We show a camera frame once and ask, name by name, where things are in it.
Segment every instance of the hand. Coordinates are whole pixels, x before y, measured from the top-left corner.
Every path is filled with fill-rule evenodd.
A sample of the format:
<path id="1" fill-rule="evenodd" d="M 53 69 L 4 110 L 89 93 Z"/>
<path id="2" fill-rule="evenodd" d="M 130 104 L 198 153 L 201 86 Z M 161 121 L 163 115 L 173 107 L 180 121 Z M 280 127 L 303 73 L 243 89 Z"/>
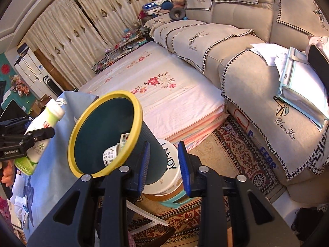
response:
<path id="1" fill-rule="evenodd" d="M 1 182 L 6 184 L 6 187 L 12 186 L 14 184 L 14 179 L 15 179 L 14 161 L 9 160 L 7 163 L 2 162 L 2 166 L 3 166 L 3 177 L 1 179 Z"/>

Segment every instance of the cardboard box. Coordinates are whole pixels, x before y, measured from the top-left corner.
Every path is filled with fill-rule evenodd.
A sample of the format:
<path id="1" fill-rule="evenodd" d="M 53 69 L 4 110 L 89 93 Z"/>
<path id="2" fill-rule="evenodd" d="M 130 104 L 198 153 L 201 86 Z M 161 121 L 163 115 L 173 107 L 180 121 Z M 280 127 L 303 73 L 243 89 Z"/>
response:
<path id="1" fill-rule="evenodd" d="M 51 99 L 50 96 L 44 95 L 40 101 L 39 100 L 35 100 L 34 103 L 32 104 L 31 107 L 31 112 L 30 112 L 30 116 L 32 118 L 36 118 L 37 116 L 40 115 L 41 110 L 43 107 L 46 106 L 46 104 L 48 103 L 48 101 Z"/>
<path id="2" fill-rule="evenodd" d="M 51 100 L 51 96 L 44 95 L 44 96 L 40 99 L 40 105 L 41 105 L 41 108 L 43 108 L 44 106 L 46 106 L 47 103 L 49 102 L 49 100 Z"/>

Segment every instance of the trash can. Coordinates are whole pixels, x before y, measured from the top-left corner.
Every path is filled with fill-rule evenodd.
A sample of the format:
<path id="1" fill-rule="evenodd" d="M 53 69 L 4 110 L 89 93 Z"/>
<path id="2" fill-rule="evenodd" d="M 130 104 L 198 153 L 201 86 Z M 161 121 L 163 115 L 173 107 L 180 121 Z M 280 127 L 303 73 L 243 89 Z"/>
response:
<path id="1" fill-rule="evenodd" d="M 103 153 L 120 142 L 121 134 L 130 133 L 123 149 L 108 166 Z M 90 174 L 106 176 L 121 166 L 131 153 L 140 153 L 150 143 L 150 161 L 146 185 L 158 181 L 167 169 L 167 155 L 143 122 L 142 107 L 127 91 L 111 92 L 92 103 L 77 121 L 68 144 L 68 162 L 76 177 Z"/>

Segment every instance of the white stand leg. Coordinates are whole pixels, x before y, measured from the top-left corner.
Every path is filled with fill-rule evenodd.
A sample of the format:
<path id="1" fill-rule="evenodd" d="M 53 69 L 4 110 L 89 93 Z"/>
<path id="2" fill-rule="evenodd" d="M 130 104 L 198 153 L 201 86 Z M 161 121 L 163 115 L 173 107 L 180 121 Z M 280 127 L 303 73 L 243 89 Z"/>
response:
<path id="1" fill-rule="evenodd" d="M 155 215 L 144 211 L 143 209 L 139 208 L 138 206 L 132 204 L 129 201 L 127 201 L 127 208 L 129 208 L 130 210 L 133 210 L 135 213 L 138 213 L 138 214 L 140 214 L 140 215 L 142 215 L 142 216 L 144 216 L 144 217 L 146 217 L 146 218 L 148 218 L 152 221 L 152 222 L 150 222 L 150 223 L 148 223 L 148 224 L 146 224 L 146 225 L 144 225 L 140 228 L 137 228 L 137 229 L 131 231 L 130 233 L 132 235 L 137 234 L 137 233 L 139 233 L 143 230 L 146 230 L 148 228 L 152 228 L 153 226 L 155 226 L 157 224 L 161 224 L 161 225 L 164 225 L 166 227 L 169 225 L 167 221 L 162 220 L 161 218 L 158 218 Z"/>

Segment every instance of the mattress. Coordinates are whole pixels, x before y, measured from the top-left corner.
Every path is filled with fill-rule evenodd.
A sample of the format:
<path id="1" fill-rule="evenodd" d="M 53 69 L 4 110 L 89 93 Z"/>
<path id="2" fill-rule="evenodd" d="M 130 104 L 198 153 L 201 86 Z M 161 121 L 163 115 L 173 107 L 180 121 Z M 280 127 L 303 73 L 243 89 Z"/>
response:
<path id="1" fill-rule="evenodd" d="M 133 93 L 155 137 L 196 147 L 228 116 L 221 90 L 194 67 L 154 42 L 140 47 L 82 86 L 79 92 L 103 96 Z"/>

